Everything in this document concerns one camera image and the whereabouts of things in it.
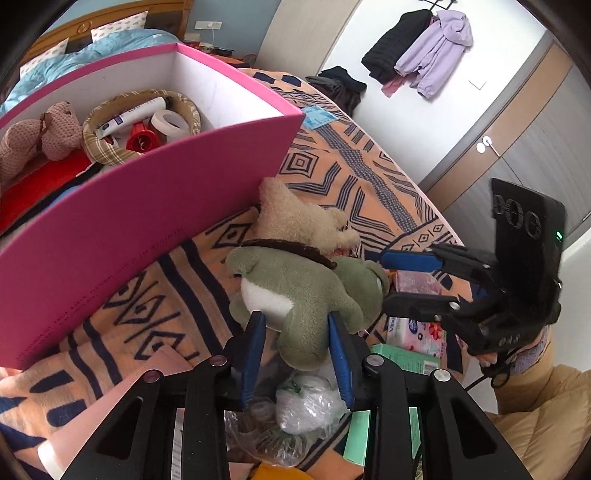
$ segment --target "beige plush toy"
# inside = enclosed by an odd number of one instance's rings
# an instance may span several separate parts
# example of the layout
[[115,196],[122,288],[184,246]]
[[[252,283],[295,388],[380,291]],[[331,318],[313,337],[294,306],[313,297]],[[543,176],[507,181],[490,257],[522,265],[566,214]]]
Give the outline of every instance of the beige plush toy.
[[41,139],[41,149],[48,160],[62,160],[72,150],[80,148],[82,126],[68,102],[52,105],[43,120],[46,131]]
[[302,202],[278,179],[261,183],[261,214],[255,225],[257,238],[300,242],[322,255],[348,252],[359,245],[359,234],[347,226],[347,215],[338,208],[323,209]]
[[42,128],[41,120],[21,120],[8,128],[0,142],[0,187],[6,187],[37,155]]

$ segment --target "blue gripper pad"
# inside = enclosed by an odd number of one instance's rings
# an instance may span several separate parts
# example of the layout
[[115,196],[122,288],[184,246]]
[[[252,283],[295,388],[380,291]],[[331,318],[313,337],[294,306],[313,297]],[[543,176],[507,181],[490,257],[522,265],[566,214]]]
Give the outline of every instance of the blue gripper pad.
[[379,260],[388,270],[406,270],[411,272],[433,272],[440,270],[443,263],[435,255],[424,252],[399,252],[387,250]]
[[343,346],[343,330],[344,335],[349,335],[349,332],[343,328],[338,327],[332,313],[329,313],[329,350],[330,357],[335,369],[336,382],[339,386],[341,399],[345,402],[348,409],[353,408],[355,402],[355,394],[353,392],[353,377],[351,367],[345,354]]
[[240,403],[246,408],[252,400],[255,391],[256,379],[261,367],[262,351],[265,347],[267,320],[261,312],[253,312],[246,331],[243,335],[248,338],[244,367],[242,369],[242,382],[240,391]]

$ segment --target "bed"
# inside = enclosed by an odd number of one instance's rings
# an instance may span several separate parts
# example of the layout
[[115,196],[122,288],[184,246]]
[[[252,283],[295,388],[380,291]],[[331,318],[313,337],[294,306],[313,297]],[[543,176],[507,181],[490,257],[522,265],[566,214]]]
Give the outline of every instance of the bed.
[[[17,69],[9,83],[0,92],[0,103],[2,103],[0,115],[6,113],[41,86],[83,64],[135,48],[178,41],[178,38],[182,40],[192,6],[193,0],[142,0],[91,12],[46,32],[25,54],[20,65],[26,64],[68,38],[66,58],[56,57],[42,62],[34,69],[34,72],[25,75],[26,78],[23,79],[20,78]],[[93,46],[90,34],[93,28],[144,11],[148,11],[144,28],[158,31],[149,35],[142,35],[138,32],[127,33],[120,35],[116,40],[113,38],[111,40],[103,39],[103,41],[99,41],[100,45]]]
[[[135,12],[145,9],[145,3],[137,2]],[[303,200],[344,210],[361,236],[358,255],[377,260],[386,246],[420,251],[434,241],[457,242],[424,193],[333,102],[288,73],[243,72],[299,108],[317,105],[336,115],[337,120],[313,131],[300,128],[277,176]],[[238,281],[223,259],[252,238],[257,216],[252,205],[220,219],[113,292],[33,367],[23,372],[0,369],[0,473],[4,463],[17,480],[48,480],[37,446],[163,345],[192,365],[219,353],[241,331],[229,313]],[[447,274],[434,276],[447,293],[461,301],[471,299],[468,283]],[[382,343],[386,334],[386,319],[381,318],[368,329],[366,340]],[[272,345],[271,333],[268,340]],[[271,349],[267,357],[262,376],[281,368],[276,352]],[[317,442],[299,468],[317,480],[359,476],[362,468],[339,455],[349,420],[344,417],[332,438]]]

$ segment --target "wooden headboard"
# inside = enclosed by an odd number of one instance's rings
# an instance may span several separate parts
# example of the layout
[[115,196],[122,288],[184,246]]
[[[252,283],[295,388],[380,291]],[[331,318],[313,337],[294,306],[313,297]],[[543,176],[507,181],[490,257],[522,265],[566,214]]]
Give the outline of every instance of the wooden headboard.
[[21,64],[40,55],[65,38],[70,39],[68,51],[80,50],[80,48],[91,43],[91,28],[100,27],[146,10],[149,12],[146,19],[146,28],[167,30],[182,40],[192,6],[193,0],[141,0],[97,10],[75,18],[39,37],[24,56]]

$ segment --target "cabinet door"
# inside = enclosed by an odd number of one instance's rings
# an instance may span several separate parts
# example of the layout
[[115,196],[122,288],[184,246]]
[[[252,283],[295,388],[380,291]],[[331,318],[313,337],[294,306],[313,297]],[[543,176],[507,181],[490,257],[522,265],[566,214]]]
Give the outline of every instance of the cabinet door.
[[564,203],[567,235],[591,211],[591,89],[576,67],[503,158],[524,186]]
[[500,158],[443,212],[466,247],[495,251],[495,221],[492,218],[491,179],[519,184],[519,180]]

